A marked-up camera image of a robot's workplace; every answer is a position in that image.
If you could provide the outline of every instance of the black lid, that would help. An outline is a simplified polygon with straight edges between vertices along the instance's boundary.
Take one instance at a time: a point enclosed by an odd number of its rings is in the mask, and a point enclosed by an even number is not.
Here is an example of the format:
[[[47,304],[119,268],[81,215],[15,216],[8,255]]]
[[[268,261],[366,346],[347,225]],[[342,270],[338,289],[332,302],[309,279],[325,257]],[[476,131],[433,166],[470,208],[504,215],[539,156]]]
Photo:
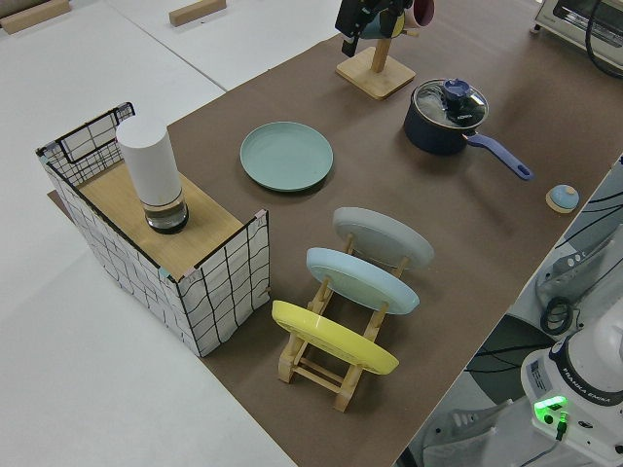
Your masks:
[[[462,80],[431,80],[413,93],[413,103],[430,122],[452,129],[471,129],[489,113],[485,96]]]

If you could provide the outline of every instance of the navy blue saucepan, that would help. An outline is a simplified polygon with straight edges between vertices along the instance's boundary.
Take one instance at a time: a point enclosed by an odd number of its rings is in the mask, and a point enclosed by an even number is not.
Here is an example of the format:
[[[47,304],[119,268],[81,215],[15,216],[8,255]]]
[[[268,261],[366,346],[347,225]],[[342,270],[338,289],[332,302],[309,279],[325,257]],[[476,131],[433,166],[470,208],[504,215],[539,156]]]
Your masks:
[[[485,148],[522,180],[532,171],[494,139],[476,132],[487,118],[489,104],[483,94],[462,80],[431,80],[411,94],[404,129],[420,149],[450,155],[466,145]]]

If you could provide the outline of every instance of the plate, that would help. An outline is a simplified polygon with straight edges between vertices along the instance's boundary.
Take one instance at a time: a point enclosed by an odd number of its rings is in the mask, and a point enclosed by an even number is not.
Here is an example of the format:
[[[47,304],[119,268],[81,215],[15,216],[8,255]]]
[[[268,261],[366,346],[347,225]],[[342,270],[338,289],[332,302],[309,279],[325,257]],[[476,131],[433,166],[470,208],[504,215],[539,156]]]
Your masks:
[[[430,243],[403,223],[361,207],[341,207],[333,213],[333,228],[346,240],[354,235],[357,253],[382,265],[397,268],[409,258],[405,269],[423,268],[435,256]]]
[[[327,248],[310,248],[308,269],[318,282],[329,277],[328,287],[353,302],[388,314],[408,314],[420,303],[411,288],[386,270],[354,256]]]
[[[244,171],[263,187],[297,192],[322,180],[333,165],[331,145],[315,129],[294,122],[255,128],[240,147]]]
[[[368,372],[387,375],[398,366],[396,357],[384,348],[308,309],[275,300],[273,319],[311,345]]]

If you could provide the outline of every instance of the grid pattern basket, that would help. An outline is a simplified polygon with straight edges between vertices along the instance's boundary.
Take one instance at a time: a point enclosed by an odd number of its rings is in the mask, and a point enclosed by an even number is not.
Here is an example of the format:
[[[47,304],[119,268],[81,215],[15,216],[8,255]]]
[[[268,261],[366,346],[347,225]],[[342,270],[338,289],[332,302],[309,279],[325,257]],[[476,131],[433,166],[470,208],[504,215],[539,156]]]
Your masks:
[[[124,103],[38,149],[37,156],[104,269],[203,357],[270,299],[269,215],[260,211],[175,280],[78,190],[122,160],[115,132],[132,115],[131,103]]]

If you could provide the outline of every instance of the yellow plate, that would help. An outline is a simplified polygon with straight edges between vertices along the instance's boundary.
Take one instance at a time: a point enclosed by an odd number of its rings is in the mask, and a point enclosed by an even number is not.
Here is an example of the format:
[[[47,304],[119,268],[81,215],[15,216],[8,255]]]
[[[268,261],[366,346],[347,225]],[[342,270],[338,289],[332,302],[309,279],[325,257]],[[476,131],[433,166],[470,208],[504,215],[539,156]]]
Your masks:
[[[368,372],[387,375],[398,366],[396,357],[385,349],[307,309],[275,300],[273,319],[283,329],[311,345]]]

